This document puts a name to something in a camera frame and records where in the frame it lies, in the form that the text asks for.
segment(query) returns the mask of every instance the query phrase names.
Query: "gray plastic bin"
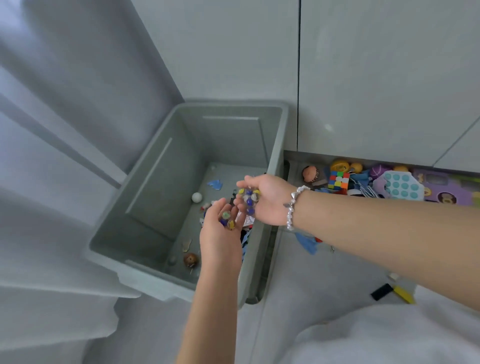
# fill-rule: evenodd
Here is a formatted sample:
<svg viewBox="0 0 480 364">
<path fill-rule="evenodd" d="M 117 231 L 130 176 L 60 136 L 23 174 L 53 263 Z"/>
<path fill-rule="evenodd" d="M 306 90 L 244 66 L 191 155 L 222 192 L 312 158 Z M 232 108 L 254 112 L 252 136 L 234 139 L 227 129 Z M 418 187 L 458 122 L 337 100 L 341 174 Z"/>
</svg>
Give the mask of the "gray plastic bin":
<svg viewBox="0 0 480 364">
<path fill-rule="evenodd" d="M 176 106 L 104 212 L 86 257 L 148 295 L 191 301 L 201 265 L 184 266 L 182 243 L 192 239 L 189 251 L 199 253 L 201 205 L 232 197 L 246 174 L 281 175 L 287 118 L 288 106 L 276 102 Z M 220 191 L 207 186 L 217 179 Z M 195 204 L 197 191 L 204 198 Z M 253 225 L 238 280 L 239 308 L 255 295 L 270 230 Z"/>
</svg>

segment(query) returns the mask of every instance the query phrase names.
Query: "curtain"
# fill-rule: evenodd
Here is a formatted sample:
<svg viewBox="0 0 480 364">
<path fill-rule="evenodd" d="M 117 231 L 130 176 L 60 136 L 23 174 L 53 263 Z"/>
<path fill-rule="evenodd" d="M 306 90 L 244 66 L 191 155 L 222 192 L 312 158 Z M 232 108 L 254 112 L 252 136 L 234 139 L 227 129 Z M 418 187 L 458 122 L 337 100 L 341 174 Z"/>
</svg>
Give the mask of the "curtain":
<svg viewBox="0 0 480 364">
<path fill-rule="evenodd" d="M 0 1 L 0 362 L 80 363 L 140 295 L 82 251 L 178 102 L 128 1 Z"/>
</svg>

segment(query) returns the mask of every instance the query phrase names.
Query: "purple box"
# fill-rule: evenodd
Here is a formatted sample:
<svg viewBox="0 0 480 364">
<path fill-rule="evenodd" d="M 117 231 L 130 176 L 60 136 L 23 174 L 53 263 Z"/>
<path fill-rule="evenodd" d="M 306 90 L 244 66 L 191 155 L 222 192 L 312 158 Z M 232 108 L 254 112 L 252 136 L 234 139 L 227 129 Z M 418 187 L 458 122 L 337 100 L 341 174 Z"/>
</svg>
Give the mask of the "purple box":
<svg viewBox="0 0 480 364">
<path fill-rule="evenodd" d="M 480 178 L 432 170 L 414 170 L 425 186 L 425 201 L 480 207 Z"/>
</svg>

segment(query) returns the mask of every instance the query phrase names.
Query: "white beaded bracelet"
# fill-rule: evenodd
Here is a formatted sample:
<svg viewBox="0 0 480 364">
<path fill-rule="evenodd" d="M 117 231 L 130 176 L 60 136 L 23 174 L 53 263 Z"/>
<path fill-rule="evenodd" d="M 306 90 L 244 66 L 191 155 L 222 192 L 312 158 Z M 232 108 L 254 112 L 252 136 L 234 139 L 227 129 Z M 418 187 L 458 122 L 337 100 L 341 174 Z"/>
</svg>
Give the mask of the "white beaded bracelet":
<svg viewBox="0 0 480 364">
<path fill-rule="evenodd" d="M 305 190 L 309 190 L 310 188 L 307 186 L 302 186 L 297 188 L 295 192 L 292 192 L 292 199 L 290 200 L 289 204 L 283 204 L 286 208 L 288 208 L 288 213 L 287 213 L 287 229 L 292 231 L 293 230 L 293 222 L 292 222 L 292 214 L 295 211 L 293 208 L 293 205 L 295 205 L 298 196 Z"/>
</svg>

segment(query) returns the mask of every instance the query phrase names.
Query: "rubik's cube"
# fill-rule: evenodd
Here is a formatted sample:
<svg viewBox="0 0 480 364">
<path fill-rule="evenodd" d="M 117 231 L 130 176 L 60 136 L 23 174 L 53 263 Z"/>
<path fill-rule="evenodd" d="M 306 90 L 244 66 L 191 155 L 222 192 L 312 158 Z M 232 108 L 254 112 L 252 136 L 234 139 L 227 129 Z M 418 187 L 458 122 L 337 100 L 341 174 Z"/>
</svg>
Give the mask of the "rubik's cube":
<svg viewBox="0 0 480 364">
<path fill-rule="evenodd" d="M 346 191 L 348 189 L 348 181 L 350 180 L 350 173 L 348 172 L 330 172 L 330 179 L 328 180 L 328 188 L 336 191 Z"/>
</svg>

